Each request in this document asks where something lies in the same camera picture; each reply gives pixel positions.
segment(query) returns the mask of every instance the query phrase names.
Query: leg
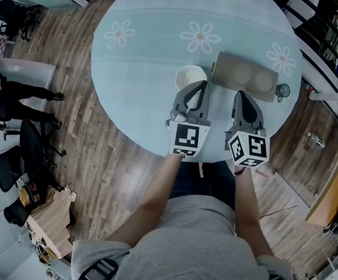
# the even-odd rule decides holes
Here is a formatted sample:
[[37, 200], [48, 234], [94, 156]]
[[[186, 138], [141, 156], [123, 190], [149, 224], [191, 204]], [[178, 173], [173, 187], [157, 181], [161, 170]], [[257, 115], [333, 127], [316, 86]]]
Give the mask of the leg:
[[235, 178], [227, 163], [204, 163], [203, 174], [210, 182], [211, 195], [235, 210]]
[[3, 90], [6, 95], [13, 100], [28, 99], [38, 97], [39, 99], [53, 100], [55, 94], [46, 88], [25, 85], [17, 82], [7, 82]]
[[45, 123], [58, 123], [58, 120], [53, 114], [41, 112], [24, 106], [19, 101], [10, 102], [8, 104], [8, 111], [12, 119], [28, 119], [31, 121], [41, 121]]
[[182, 162], [169, 199], [186, 195], [204, 195], [199, 163]]

